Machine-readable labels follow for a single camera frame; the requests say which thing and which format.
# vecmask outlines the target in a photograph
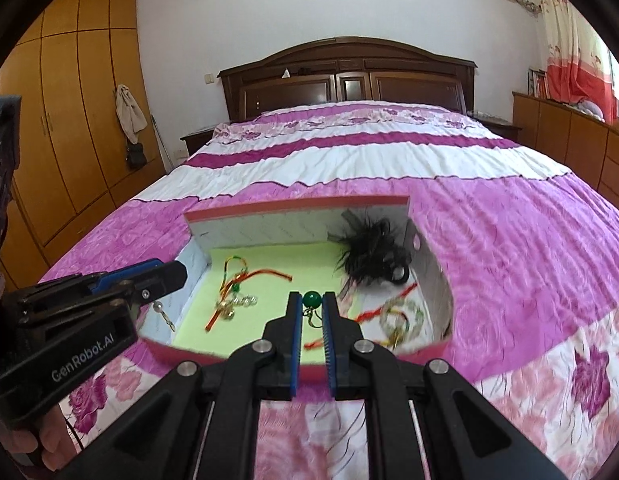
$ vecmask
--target green paper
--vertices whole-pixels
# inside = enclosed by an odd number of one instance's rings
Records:
[[[308,290],[316,290],[321,295],[334,291],[338,294],[346,278],[342,270],[336,269],[342,253],[343,247],[333,242],[212,249],[209,251],[211,269],[203,276],[204,282],[176,333],[173,345],[228,357],[236,348],[261,338],[265,323],[270,319],[285,315],[291,291],[305,294]],[[260,274],[242,282],[240,294],[255,296],[258,303],[250,307],[236,307],[233,319],[219,318],[211,331],[205,332],[205,326],[216,310],[218,289],[223,280],[223,265],[228,257],[235,254],[246,259],[250,272],[263,268],[274,269],[290,274],[293,279],[288,282],[278,276]],[[240,262],[231,261],[227,277],[231,278],[240,270]],[[316,316],[313,322],[318,326],[321,324]],[[303,344],[320,339],[323,335],[321,329],[308,325],[307,318],[303,318],[302,326]],[[302,350],[300,362],[324,363],[323,349]]]

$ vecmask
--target floral bedding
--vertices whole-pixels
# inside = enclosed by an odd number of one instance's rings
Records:
[[[171,260],[182,214],[262,200],[408,194],[454,296],[445,359],[570,479],[619,440],[619,211],[571,170],[426,105],[297,107],[219,127],[46,275]],[[166,367],[135,344],[63,402],[89,443]],[[260,412],[256,478],[367,478],[365,412],[305,385]]]

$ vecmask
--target black feather hair tie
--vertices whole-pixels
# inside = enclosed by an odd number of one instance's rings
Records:
[[[343,216],[353,234],[329,237],[332,241],[347,245],[337,264],[349,276],[340,297],[346,295],[354,283],[370,285],[376,280],[386,280],[402,285],[407,282],[412,255],[396,243],[389,220],[383,218],[377,222],[362,222],[350,212]]]

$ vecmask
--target screw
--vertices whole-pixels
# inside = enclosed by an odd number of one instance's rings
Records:
[[[267,339],[259,339],[258,341],[254,341],[252,348],[254,352],[258,352],[259,354],[267,354],[267,352],[273,348],[273,344],[271,341],[267,341]]]
[[[353,344],[353,347],[361,354],[368,354],[374,349],[374,343],[368,339],[358,339],[358,341]]]
[[[449,372],[449,365],[443,359],[434,359],[430,362],[430,370],[438,375],[443,375]]]
[[[183,361],[178,365],[176,371],[180,376],[190,377],[193,376],[198,370],[198,365],[193,361]]]

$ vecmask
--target beige cloth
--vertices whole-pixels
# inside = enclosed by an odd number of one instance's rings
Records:
[[[116,115],[123,132],[132,144],[138,143],[136,132],[147,126],[147,120],[134,96],[125,85],[118,85],[116,89]]]

